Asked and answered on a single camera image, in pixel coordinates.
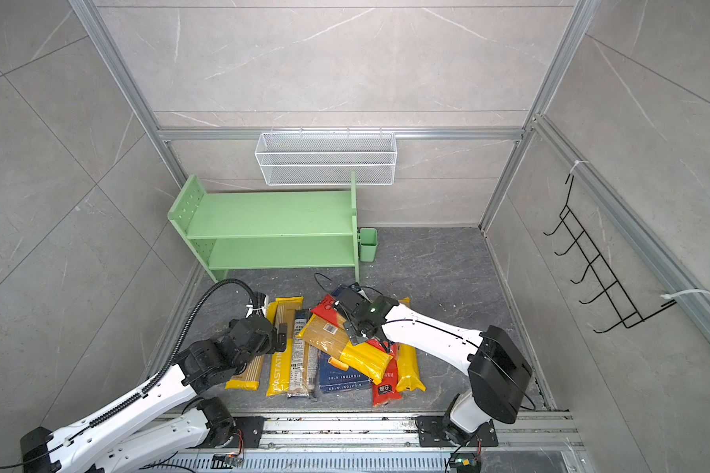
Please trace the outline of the red spaghetti package top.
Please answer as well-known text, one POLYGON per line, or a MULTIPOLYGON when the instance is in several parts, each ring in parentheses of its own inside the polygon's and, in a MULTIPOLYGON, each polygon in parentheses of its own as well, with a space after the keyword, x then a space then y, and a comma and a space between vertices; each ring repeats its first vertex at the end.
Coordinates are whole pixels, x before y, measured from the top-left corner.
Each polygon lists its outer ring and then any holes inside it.
POLYGON ((334 303, 335 299, 333 299, 331 295, 326 295, 321 302, 312 309, 312 313, 327 323, 343 328, 346 319, 336 310, 334 303))

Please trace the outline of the yellow brown spaghetti package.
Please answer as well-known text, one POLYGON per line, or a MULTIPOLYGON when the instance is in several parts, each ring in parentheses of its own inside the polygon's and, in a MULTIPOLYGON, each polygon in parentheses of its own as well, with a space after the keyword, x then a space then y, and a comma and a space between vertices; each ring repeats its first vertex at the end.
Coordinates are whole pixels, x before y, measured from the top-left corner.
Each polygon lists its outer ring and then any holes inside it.
POLYGON ((297 335, 298 339, 339 360, 348 368, 368 376, 375 384, 383 381, 392 356, 368 343, 353 345, 343 328, 313 315, 297 335))

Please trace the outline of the blue Barilla pasta box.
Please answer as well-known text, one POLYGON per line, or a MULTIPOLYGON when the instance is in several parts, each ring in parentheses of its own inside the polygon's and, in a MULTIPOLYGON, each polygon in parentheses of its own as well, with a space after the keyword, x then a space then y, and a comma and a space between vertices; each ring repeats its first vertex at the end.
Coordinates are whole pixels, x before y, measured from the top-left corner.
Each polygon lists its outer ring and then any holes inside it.
POLYGON ((368 388, 372 380, 353 368, 343 370, 331 364, 331 357, 324 352, 318 357, 318 388, 323 393, 344 392, 368 388))

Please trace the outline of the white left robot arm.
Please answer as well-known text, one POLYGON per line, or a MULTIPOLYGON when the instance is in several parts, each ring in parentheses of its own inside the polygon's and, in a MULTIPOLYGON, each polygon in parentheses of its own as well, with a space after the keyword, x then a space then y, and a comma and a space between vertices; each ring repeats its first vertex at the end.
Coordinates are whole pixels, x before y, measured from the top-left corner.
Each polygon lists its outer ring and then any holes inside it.
POLYGON ((26 472, 132 471, 158 456, 227 441, 232 417, 219 401, 204 401, 177 421, 150 428, 161 414, 242 374, 258 356, 286 348, 287 327, 260 313, 230 321, 218 337, 177 352, 150 380, 99 411, 55 431, 39 427, 21 439, 26 472))

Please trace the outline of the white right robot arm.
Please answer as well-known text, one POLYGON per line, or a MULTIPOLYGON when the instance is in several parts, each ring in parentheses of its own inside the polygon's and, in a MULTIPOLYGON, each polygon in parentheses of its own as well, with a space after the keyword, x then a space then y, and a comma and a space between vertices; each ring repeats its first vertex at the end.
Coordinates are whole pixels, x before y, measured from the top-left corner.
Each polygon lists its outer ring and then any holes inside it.
POLYGON ((417 313, 394 299, 362 299, 352 309, 335 304, 356 336, 410 346, 456 368, 469 388, 456 396, 438 434, 463 445, 494 421, 512 425, 525 401, 533 369, 501 328, 466 329, 417 313))

